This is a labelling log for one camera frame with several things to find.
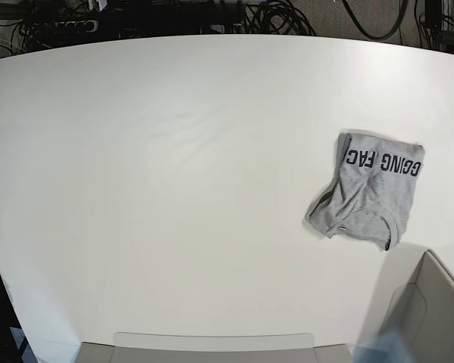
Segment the grey tray at bottom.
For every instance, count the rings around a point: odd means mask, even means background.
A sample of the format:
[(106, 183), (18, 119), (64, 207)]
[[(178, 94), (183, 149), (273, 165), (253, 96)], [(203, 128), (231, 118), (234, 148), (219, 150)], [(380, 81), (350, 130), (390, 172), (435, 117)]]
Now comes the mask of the grey tray at bottom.
[(311, 334), (208, 337), (117, 332), (111, 345), (83, 342), (77, 362), (351, 362), (345, 344)]

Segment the grey T-shirt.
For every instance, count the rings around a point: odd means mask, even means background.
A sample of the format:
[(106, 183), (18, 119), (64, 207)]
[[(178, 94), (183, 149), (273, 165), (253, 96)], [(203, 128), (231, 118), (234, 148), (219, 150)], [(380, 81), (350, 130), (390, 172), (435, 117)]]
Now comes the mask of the grey T-shirt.
[(424, 156), (420, 144), (345, 134), (331, 189), (309, 223), (328, 238), (343, 234), (382, 250), (395, 247), (406, 231)]

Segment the grey bin at right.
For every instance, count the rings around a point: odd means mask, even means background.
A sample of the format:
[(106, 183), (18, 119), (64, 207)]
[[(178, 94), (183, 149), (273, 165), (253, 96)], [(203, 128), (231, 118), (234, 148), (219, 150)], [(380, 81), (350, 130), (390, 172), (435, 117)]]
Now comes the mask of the grey bin at right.
[(454, 276), (432, 250), (393, 294), (378, 347), (385, 362), (454, 362)]

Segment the black power strip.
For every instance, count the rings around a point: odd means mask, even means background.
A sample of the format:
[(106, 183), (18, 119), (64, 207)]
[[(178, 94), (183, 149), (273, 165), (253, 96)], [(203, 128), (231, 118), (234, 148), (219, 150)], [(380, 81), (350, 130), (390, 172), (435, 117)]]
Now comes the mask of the black power strip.
[(34, 23), (39, 31), (50, 34), (94, 33), (99, 29), (97, 20), (68, 20), (53, 23)]

